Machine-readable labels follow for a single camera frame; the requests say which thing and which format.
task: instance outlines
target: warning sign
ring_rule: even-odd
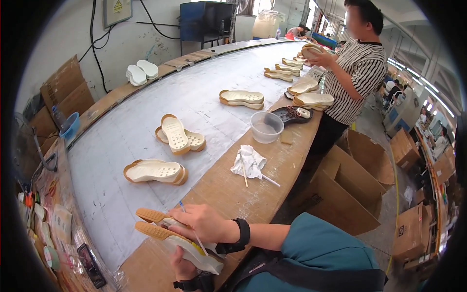
[[[121,4],[120,0],[117,0],[117,3],[115,3],[115,6],[113,7],[113,13],[117,13],[122,9],[123,5]]]

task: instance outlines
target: black and white striped shirt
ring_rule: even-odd
[[[352,76],[352,83],[363,99],[352,99],[334,73],[328,71],[324,93],[334,97],[334,104],[325,113],[342,124],[351,125],[367,97],[377,89],[388,72],[386,52],[381,43],[351,40],[337,54],[337,64]]]

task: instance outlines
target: blue bowl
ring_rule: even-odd
[[[62,137],[63,139],[65,139],[65,140],[69,140],[69,139],[73,138],[73,136],[76,134],[76,132],[78,132],[78,129],[79,129],[79,113],[78,112],[72,113],[68,117],[68,119],[66,119],[66,120],[71,122],[71,126],[65,133],[62,133],[62,131],[60,131],[59,136]]]

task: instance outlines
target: water bottle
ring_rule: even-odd
[[[70,122],[65,118],[63,113],[56,107],[52,106],[52,112],[54,114],[55,121],[62,133],[65,133],[70,128]]]

